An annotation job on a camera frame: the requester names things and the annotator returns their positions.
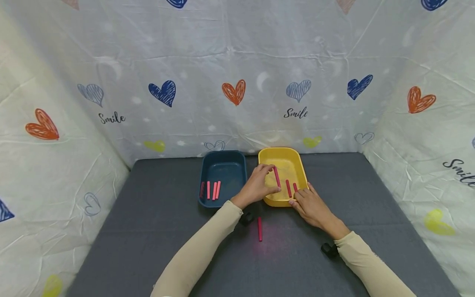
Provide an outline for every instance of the yellow heart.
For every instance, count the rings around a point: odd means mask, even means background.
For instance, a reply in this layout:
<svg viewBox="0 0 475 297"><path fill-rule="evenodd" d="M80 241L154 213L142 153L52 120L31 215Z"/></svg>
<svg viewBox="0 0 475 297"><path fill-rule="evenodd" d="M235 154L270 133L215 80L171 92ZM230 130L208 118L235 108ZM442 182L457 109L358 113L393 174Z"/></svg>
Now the yellow heart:
<svg viewBox="0 0 475 297"><path fill-rule="evenodd" d="M321 136L317 136L315 138L311 138L311 137L304 138L304 144L306 147L309 147L309 148L316 147L320 143L320 141L322 141Z"/></svg>
<svg viewBox="0 0 475 297"><path fill-rule="evenodd" d="M440 209L430 211L424 218L424 225L427 229L438 235L455 235L454 228L442 222L443 215Z"/></svg>
<svg viewBox="0 0 475 297"><path fill-rule="evenodd" d="M159 140L159 141L156 141L156 142L152 142L152 141L145 141L143 143L147 148L151 149L151 150L154 150L156 152L163 152L165 151L165 142Z"/></svg>
<svg viewBox="0 0 475 297"><path fill-rule="evenodd" d="M41 297L58 297L63 289L63 281L56 274L48 277Z"/></svg>

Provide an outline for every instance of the sleeve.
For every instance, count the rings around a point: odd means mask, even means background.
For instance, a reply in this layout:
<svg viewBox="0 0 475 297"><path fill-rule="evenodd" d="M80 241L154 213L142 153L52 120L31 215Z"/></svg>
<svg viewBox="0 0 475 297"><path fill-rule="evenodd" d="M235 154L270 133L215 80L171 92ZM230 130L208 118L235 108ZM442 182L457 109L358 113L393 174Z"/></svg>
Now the sleeve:
<svg viewBox="0 0 475 297"><path fill-rule="evenodd" d="M335 244L343 261L361 279L371 297L416 296L355 232L335 240Z"/></svg>
<svg viewBox="0 0 475 297"><path fill-rule="evenodd" d="M226 201L168 263L151 297L187 297L205 271L219 244L237 225L242 210Z"/></svg>

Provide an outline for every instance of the yellow plastic tray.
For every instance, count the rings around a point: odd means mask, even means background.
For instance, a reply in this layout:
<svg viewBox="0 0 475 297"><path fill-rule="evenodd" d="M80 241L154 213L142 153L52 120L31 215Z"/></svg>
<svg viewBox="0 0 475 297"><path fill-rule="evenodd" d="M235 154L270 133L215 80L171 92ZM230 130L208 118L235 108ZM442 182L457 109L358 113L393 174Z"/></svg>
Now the yellow plastic tray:
<svg viewBox="0 0 475 297"><path fill-rule="evenodd" d="M259 164L274 164L279 173L280 186L282 191L264 197L264 202L273 207L290 207L289 194L285 180L289 180L292 197L294 196L293 184L297 184L298 189L308 189L307 176L299 153L290 147L268 147L259 152ZM277 186L274 172L266 176L266 186Z"/></svg>

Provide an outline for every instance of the black clip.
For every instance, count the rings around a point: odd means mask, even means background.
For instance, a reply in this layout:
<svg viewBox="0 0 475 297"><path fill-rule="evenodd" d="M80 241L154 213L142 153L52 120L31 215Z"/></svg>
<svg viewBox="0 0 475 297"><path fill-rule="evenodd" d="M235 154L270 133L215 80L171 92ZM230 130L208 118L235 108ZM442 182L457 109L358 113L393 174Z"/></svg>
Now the black clip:
<svg viewBox="0 0 475 297"><path fill-rule="evenodd" d="M241 216L241 218L239 219L239 222L241 223L241 225L243 225L244 227L247 227L249 226L250 223L252 223L254 221L254 216L252 215L252 213L250 212L247 212L245 214L243 214Z"/></svg>
<svg viewBox="0 0 475 297"><path fill-rule="evenodd" d="M324 243L320 249L330 259L333 259L340 255L338 253L338 248L336 245L330 246L328 243Z"/></svg>

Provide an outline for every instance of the gray mat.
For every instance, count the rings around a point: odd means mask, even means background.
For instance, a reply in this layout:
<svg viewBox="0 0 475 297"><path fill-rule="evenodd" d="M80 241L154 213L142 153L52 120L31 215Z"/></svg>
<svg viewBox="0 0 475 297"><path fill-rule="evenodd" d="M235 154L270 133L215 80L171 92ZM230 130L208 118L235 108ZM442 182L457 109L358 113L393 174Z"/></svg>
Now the gray mat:
<svg viewBox="0 0 475 297"><path fill-rule="evenodd" d="M419 297L459 296L442 268L359 153L302 155L308 180L330 209ZM213 215L197 202L202 159L135 163L69 297L148 297L178 249ZM250 174L256 157L247 158ZM343 261L320 246L331 242L291 208L255 203L263 222L236 230L219 247L191 296L368 296Z"/></svg>

